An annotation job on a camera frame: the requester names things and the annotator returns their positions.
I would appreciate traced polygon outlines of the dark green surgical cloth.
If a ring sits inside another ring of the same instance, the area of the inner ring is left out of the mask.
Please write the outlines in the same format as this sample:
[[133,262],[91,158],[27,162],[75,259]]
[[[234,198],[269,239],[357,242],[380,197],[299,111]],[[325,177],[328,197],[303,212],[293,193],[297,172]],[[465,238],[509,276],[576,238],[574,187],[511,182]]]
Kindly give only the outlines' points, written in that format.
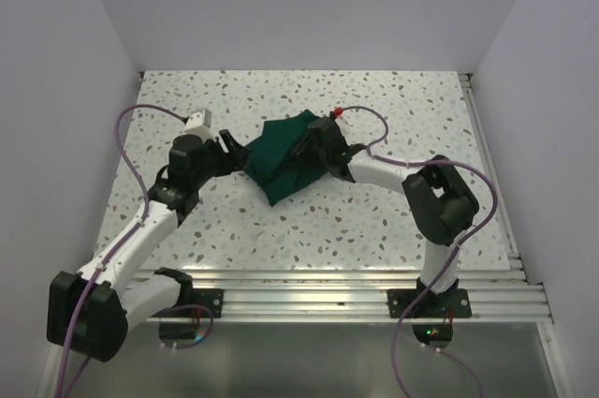
[[290,118],[268,120],[261,135],[246,145],[252,155],[244,172],[264,192],[270,206],[316,182],[298,180],[298,162],[290,155],[308,124],[316,119],[305,110]]

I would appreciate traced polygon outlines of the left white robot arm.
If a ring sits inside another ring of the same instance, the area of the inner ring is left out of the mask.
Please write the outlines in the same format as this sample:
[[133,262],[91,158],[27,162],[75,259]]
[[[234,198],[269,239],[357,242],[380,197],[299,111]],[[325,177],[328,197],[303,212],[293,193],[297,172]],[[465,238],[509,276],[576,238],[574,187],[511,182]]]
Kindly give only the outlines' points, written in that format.
[[76,273],[60,272],[52,279],[48,341],[109,361],[125,337],[149,317],[166,312],[211,317],[186,273],[162,267],[141,286],[129,283],[154,249],[194,211],[200,189],[213,178],[243,170],[250,155],[250,149],[226,130],[214,140],[196,135],[176,138],[168,163],[117,239]]

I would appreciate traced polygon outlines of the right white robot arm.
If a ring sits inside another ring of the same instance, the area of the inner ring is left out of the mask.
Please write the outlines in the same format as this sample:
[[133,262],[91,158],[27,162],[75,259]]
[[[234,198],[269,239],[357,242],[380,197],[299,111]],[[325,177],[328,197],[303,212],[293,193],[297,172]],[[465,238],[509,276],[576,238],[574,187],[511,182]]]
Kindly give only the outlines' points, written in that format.
[[377,158],[368,146],[349,144],[329,117],[310,123],[290,154],[304,167],[323,168],[342,181],[404,196],[426,242],[416,303],[432,317],[446,310],[448,291],[458,284],[458,242],[479,211],[478,200],[449,160],[438,155],[414,168],[398,159]]

